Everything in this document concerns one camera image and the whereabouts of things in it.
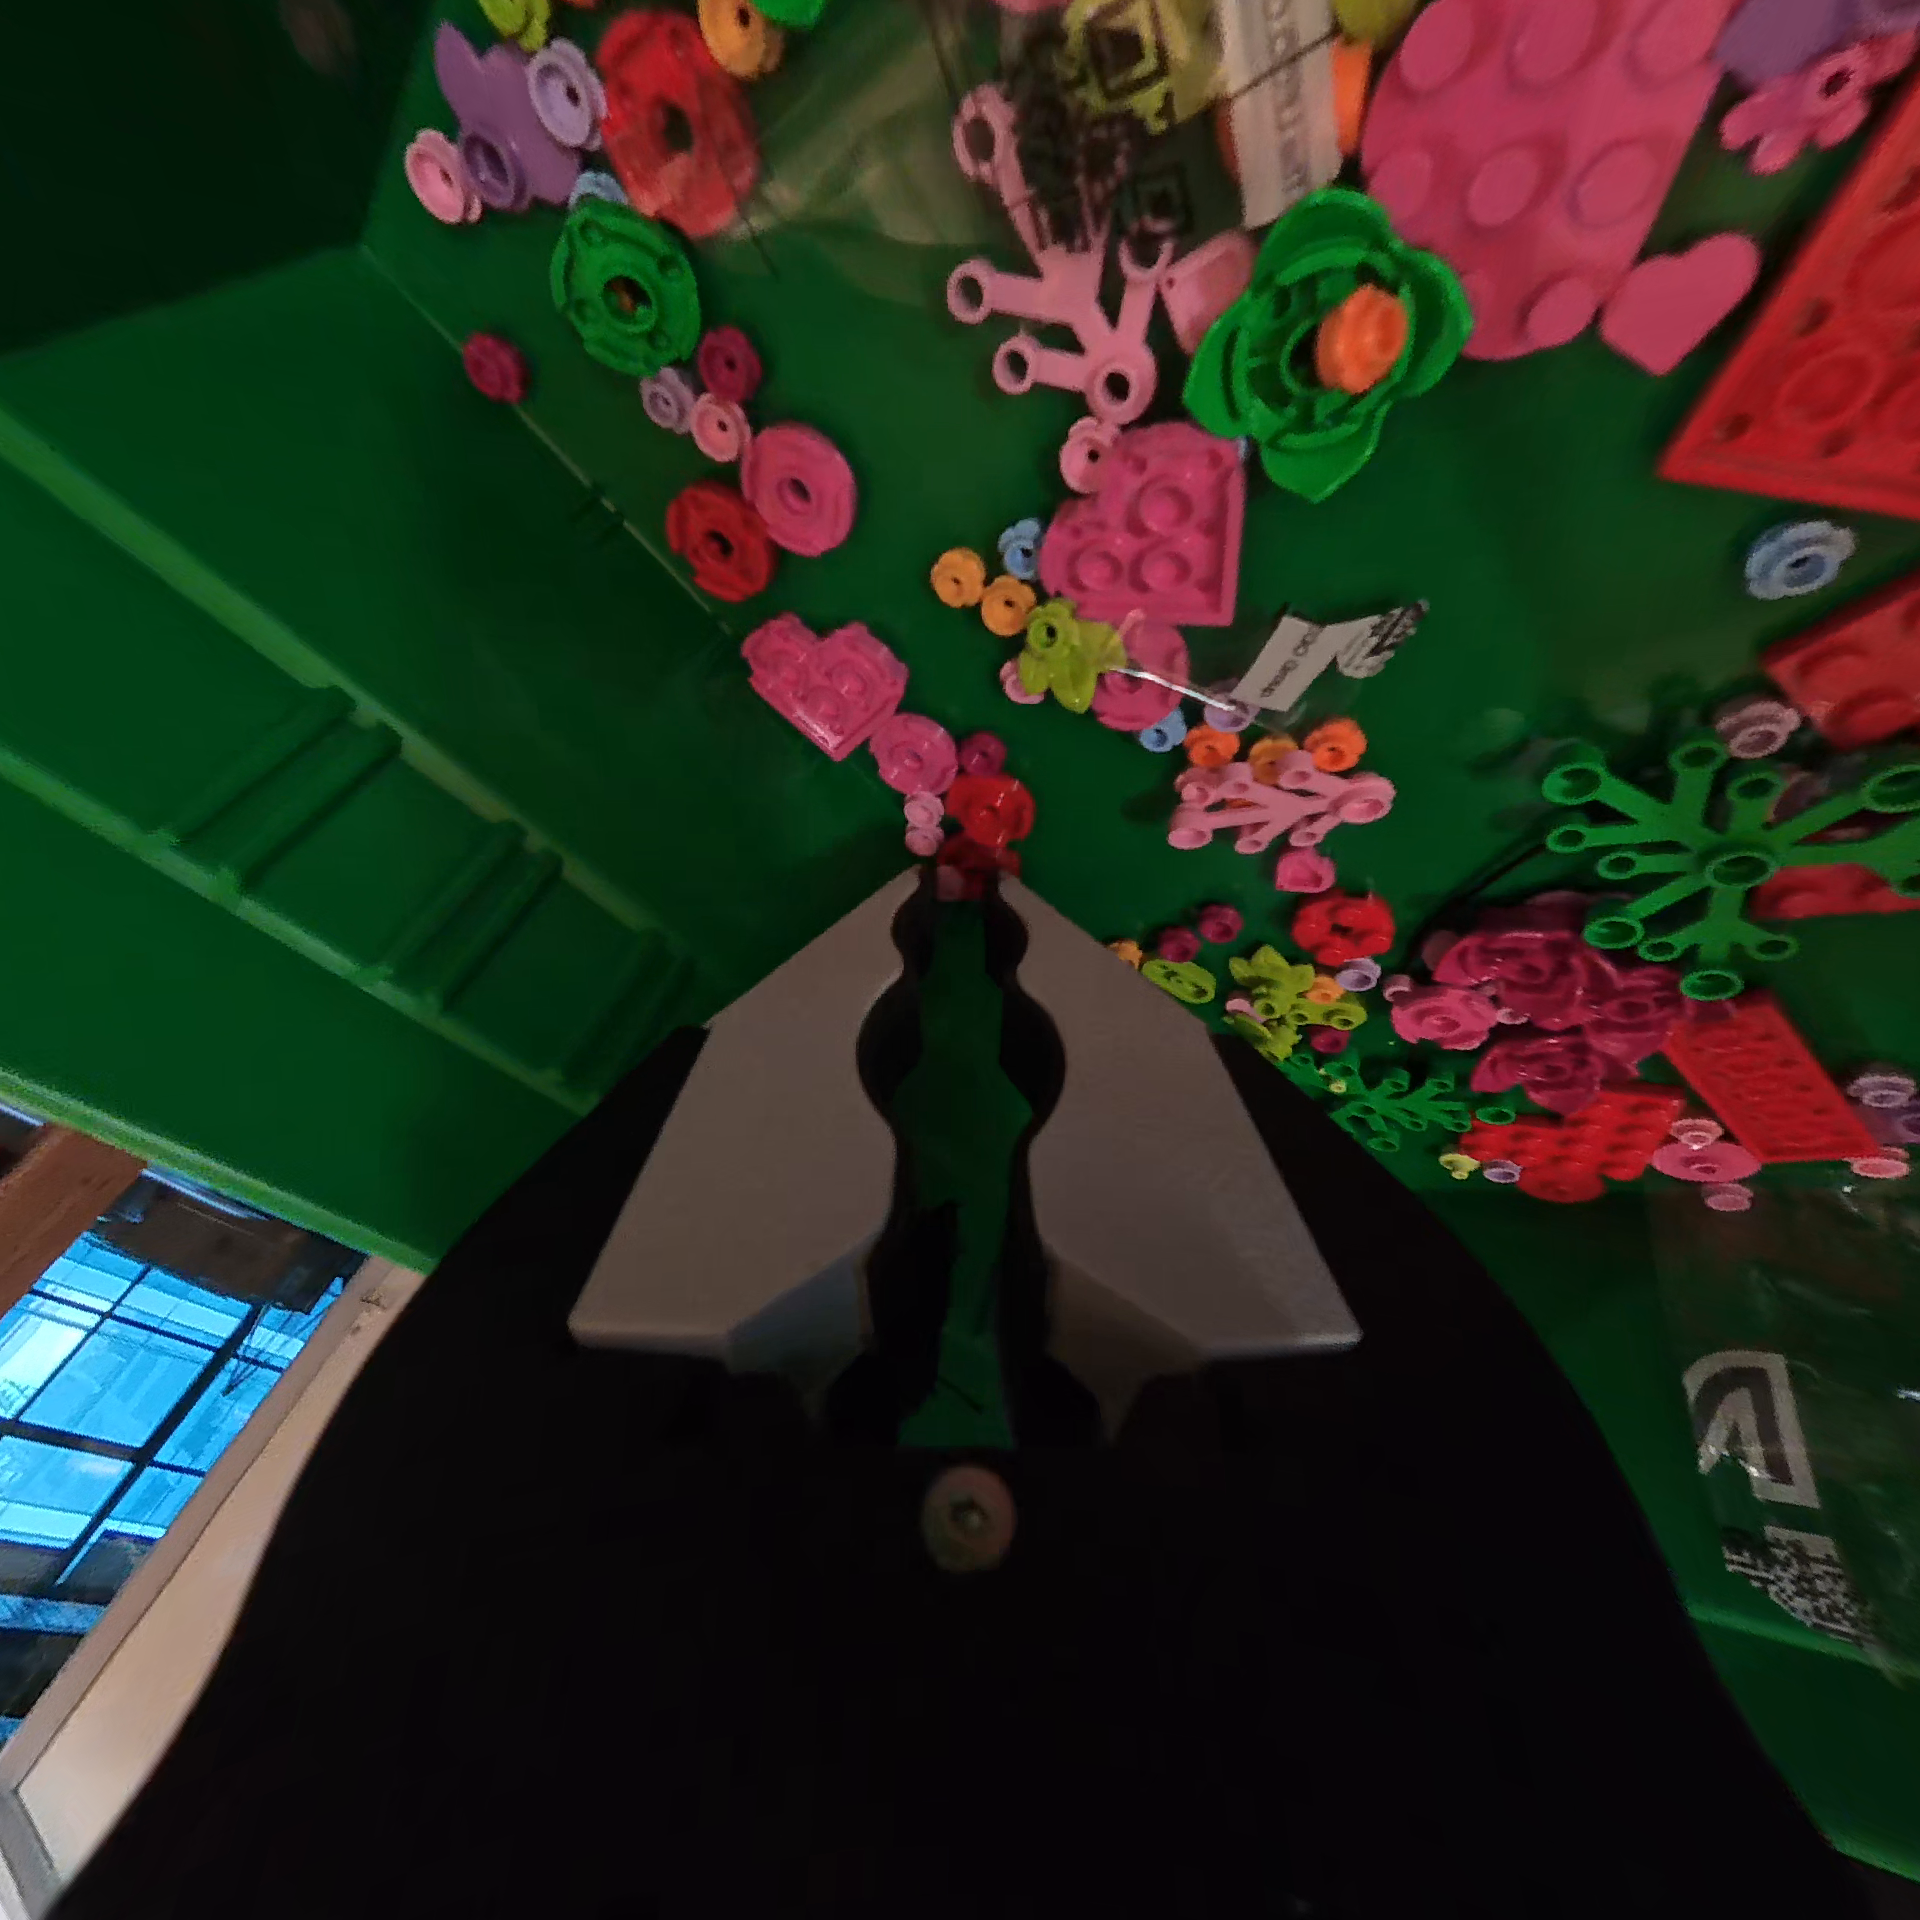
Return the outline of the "lime green lego leaf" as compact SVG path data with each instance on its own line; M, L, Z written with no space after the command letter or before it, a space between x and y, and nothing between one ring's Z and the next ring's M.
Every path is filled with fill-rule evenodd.
M1015 674L1026 695L1049 697L1070 713L1088 713L1099 683L1127 665L1125 642L1113 626L1081 617L1067 599L1054 597L1029 615Z

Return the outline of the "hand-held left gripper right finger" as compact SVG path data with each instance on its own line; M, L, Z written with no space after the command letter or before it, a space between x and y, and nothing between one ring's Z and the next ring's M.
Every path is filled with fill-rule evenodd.
M1346 1353L1360 1321L1216 1045L1022 880L981 903L1010 1154L997 1346L1017 1442L1099 1442L1157 1381Z

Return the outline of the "large pink heart lego plate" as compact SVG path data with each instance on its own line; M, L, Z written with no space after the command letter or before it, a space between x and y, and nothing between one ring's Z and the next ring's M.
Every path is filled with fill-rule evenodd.
M1040 587L1077 615L1127 615L1177 629L1237 617L1246 459L1234 439L1191 421L1125 427L1095 462L1095 485L1054 514Z

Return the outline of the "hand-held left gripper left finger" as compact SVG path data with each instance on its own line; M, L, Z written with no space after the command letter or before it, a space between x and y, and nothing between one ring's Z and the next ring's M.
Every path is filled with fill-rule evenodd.
M569 1333L791 1387L839 1442L901 1442L933 1397L955 1200L896 1099L939 935L907 869L699 1033Z

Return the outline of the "small pink heart lego plate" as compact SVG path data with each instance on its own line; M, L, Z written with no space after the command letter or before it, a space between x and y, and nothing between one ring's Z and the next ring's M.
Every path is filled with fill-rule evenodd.
M864 622L816 633L779 613L741 642L741 658L752 690L830 761L866 745L898 713L910 681L901 656Z

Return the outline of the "red rectangular lego plate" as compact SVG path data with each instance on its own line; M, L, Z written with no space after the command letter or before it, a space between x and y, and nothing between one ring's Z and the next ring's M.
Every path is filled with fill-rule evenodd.
M1872 1159L1877 1138L1771 992L1698 1001L1666 1063L1765 1168Z

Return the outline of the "large pink lego stem piece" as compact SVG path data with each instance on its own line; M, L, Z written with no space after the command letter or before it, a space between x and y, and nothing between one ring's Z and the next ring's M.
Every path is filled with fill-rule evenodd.
M1170 263L1170 240L1120 213L1134 139L1111 119L1070 119L1029 142L1022 130L1017 101L999 82L971 87L953 114L955 165L992 192L1029 265L1013 272L965 258L946 279L946 309L969 327L1017 325L992 357L1001 393L1054 389L1102 425L1131 425L1159 386L1147 331Z

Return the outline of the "small red round lego plate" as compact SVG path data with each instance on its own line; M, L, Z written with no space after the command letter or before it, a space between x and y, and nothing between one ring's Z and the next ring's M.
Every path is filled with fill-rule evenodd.
M711 601L738 606L766 592L777 571L777 549L754 505L731 485L711 478L686 485L665 507L667 551Z

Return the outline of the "orange lego stud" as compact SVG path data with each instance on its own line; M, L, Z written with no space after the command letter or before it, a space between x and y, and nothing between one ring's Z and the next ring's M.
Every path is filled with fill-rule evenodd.
M1328 389L1367 393L1397 370L1408 336L1403 299L1362 283L1319 322L1312 341L1314 373Z

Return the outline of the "clear plastic bag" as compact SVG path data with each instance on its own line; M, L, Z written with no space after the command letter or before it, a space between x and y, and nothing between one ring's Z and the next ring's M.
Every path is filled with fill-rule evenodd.
M727 238L1147 258L1259 231L1358 146L1369 5L821 5L752 89Z
M1719 1568L1915 1682L1915 1182L1659 1186L1648 1234Z

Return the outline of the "green plastic bin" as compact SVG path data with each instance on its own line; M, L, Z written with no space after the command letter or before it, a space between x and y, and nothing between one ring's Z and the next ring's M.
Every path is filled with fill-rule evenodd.
M590 1351L569 1310L702 1029L907 869L903 795L754 690L747 608L658 562L709 464L546 288L558 219L434 219L466 5L5 5L5 1093L425 1275L329 1419L222 1666L62 1915L1870 1915L1915 1877L1915 1682L1719 1566L1643 1166L1557 1202L1376 1150L1227 1026L1291 958L1275 857L1168 843L1182 752L1006 697L928 592L1058 503L1070 395L992 391L958 258L695 247L777 418L855 462L809 309L850 304L978 475L779 567L910 709L1031 791L1022 880L1209 1031L1360 1321L1017 1442L997 1346L1010 1154L981 901L942 903L896 1099L955 1200L939 1383L901 1442L791 1387ZM1255 485L1253 613L1429 597L1353 718L1413 823L1342 827L1392 976L1513 862L1570 743L1621 777L1760 656L1915 571L1915 519L1657 462L1845 158L1721 153L1648 245L1737 229L1742 306L1678 370L1593 331L1394 409L1317 512ZM1845 1093L1915 1077L1915 910L1760 967Z

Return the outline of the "pink lego heart tile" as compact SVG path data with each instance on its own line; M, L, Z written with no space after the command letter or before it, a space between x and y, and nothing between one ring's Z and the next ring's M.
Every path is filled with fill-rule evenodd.
M1648 256L1602 306L1600 338L1632 368L1666 377L1739 309L1760 267L1762 251L1742 231Z

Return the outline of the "green lego leaf spoke piece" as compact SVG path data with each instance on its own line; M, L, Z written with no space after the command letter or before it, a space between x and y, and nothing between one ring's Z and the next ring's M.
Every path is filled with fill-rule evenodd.
M1783 761L1737 761L1707 729L1666 754L1655 786L1621 777L1586 741L1566 745L1538 782L1552 807L1543 850L1579 859L1600 887L1586 946L1673 971L1694 1001L1728 1001L1753 969L1797 953L1790 933L1760 921L1769 882L1861 869L1915 901L1915 752L1872 757L1794 814L1781 814L1787 786Z

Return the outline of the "white ledge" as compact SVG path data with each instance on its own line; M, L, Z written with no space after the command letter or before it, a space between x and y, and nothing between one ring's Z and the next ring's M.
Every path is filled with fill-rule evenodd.
M43 1915L224 1655L304 1463L423 1278L366 1262L2 1753L5 1915Z

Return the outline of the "pile of small lego pieces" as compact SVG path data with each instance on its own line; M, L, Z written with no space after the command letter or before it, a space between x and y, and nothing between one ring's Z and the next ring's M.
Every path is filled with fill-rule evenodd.
M1337 181L1314 190L1349 185L1369 194L1360 171L1360 137L1374 85L1413 18L1429 5L1369 7L1362 27L1374 39L1374 55L1367 64L1369 87L1358 146ZM1739 96L1721 117L1719 139L1726 149L1746 153L1753 174L1787 165L1808 144L1829 146L1849 137L1870 112L1874 87L1899 78L1915 62L1913 5L1835 5L1833 23L1822 5L1733 7L1714 50L1721 64L1714 94L1721 85L1735 85ZM690 16L711 57L745 89L750 110L752 89L775 75L791 32L811 30L821 14L821 5L626 5L590 25L587 39L578 39L567 16L590 14L592 5L466 5L466 11L487 21L485 39L473 41L469 34L469 41L482 53L507 41L533 55L551 39L567 39L592 62L608 23L629 9ZM466 34L459 16L434 23L432 73L432 41L441 21ZM633 208L608 165L603 137L599 151L585 158L567 208L487 208L457 151L459 123L448 105L446 110L455 128L414 135L402 155L407 185L434 219L459 229L487 217L551 217L560 222L551 240L553 254L560 229L581 199ZM1170 251L1147 331L1159 361L1159 386L1131 425L1198 425L1184 407L1193 350L1246 288L1257 249L1285 210L1259 231L1230 224L1186 251ZM855 375L837 405L855 409L869 425L887 423L903 434L901 448L887 459L862 453L853 462L816 423L770 414L754 331L736 325L713 267L697 267L690 254L699 245L731 242L729 229L706 240L690 240L674 226L672 231L699 283L704 331L690 359L656 375L622 377L635 386L638 402L656 430L683 437L709 464L709 471L690 475L663 498L658 562L679 569L683 585L706 603L747 608L747 638L779 613L805 619L791 608L759 610L766 594L782 583L779 567L837 555L859 526L878 533L880 512L912 512L923 496L946 496L962 480L978 475L978 409L985 405L985 389L974 386L967 405L949 405L926 386L919 359L882 343L878 320L859 318L850 304L811 306L807 336L843 352L846 370ZM997 389L992 368L985 377L992 391L1008 395ZM1097 423L1077 395L1061 393L1072 398L1077 416L1061 434L1058 503L1040 517L1015 519L997 535L992 551L949 544L928 562L928 592L946 608L974 610L983 631L994 635L997 683L1008 699L1024 706L1054 704L1067 713L1049 697L1026 695L1017 681L1024 624L1035 606L1051 599L1040 587L1040 542L1054 514L1093 489L1097 457L1131 425ZM766 425L779 423L814 425L848 457L857 485L853 533L814 560L775 544L775 578L766 592L738 606L718 603L695 590L683 562L667 551L665 507L686 485L704 478L741 491L738 464L747 443ZM1335 549L1328 503L1355 489L1358 478L1376 464L1378 448L1346 487L1328 501L1310 503L1278 489L1248 441L1237 443L1248 473L1239 617L1253 613L1253 594L1241 578L1250 562L1273 549L1269 537L1275 530L1271 519L1255 521L1255 485L1273 501L1317 512L1317 519L1305 523L1303 539L1287 551L1289 562L1303 565L1310 553L1326 555ZM1157 752L1186 757L1173 775L1170 814L1177 805L1177 775L1193 766L1250 761L1264 782L1273 782L1273 761L1287 752L1307 752L1326 773L1385 777L1376 766L1378 747L1353 718L1353 695L1337 697L1335 683L1355 688L1376 677L1424 617L1429 597L1403 587L1394 590L1390 608L1344 619L1285 608L1255 658L1223 688L1209 690L1193 674L1189 638L1198 631L1223 633L1232 624L1177 629L1131 613L1113 626L1129 665L1099 683L1088 713L1109 731L1138 736ZM827 633L855 619L805 622L816 633ZM912 711L907 695L910 681L901 709L855 750L871 754L878 777L903 795L905 850L935 864L944 839L955 832L987 848L1019 848L1033 830L1033 798L1029 786L1006 770L1001 745L990 736L953 736L923 711ZM1787 766L1790 786L1781 814L1794 814L1861 777L1842 775L1847 752L1829 745L1771 683L1742 693L1701 729L1714 731L1737 761ZM1376 1150L1390 1150L1397 1134L1410 1136L1426 1127L1424 1118L1385 1118L1387 1106L1433 1099L1440 1111L1435 1127L1463 1134L1463 1145L1447 1159L1456 1177L1481 1166L1495 1182L1575 1202L1595 1198L1605 1182L1625 1184L1637 1179L1643 1166L1659 1166L1675 1179L1705 1184L1712 1207L1737 1209L1739 1191L1760 1161L1721 1129L1664 1058L1669 1033L1694 1015L1696 1001L1680 994L1666 967L1609 958L1586 946L1582 923L1598 903L1600 887L1579 859L1545 853L1545 832L1547 827L1534 827L1513 862L1472 880L1463 905L1440 912L1433 944L1413 962L1424 971L1419 981L1392 976L1385 967L1392 944L1410 951L1415 939L1408 930L1397 930L1394 912L1378 891L1339 887L1328 839L1319 848L1287 848L1278 841L1259 855L1275 857L1275 887L1294 901L1287 937L1296 953L1287 958L1259 949L1248 960L1232 960L1237 985L1225 990L1223 999L1227 1026L1269 1061L1326 1081L1342 1095L1335 1109L1339 1122ZM1861 869L1840 869L1774 880L1762 887L1758 907L1769 930L1790 933L1794 921L1906 912L1915 910L1915 901L1893 898ZM1845 1095L1879 1143L1879 1152L1851 1161L1851 1170L1858 1177L1902 1177L1911 1157L1909 1143L1915 1138L1913 1077L1870 1072Z

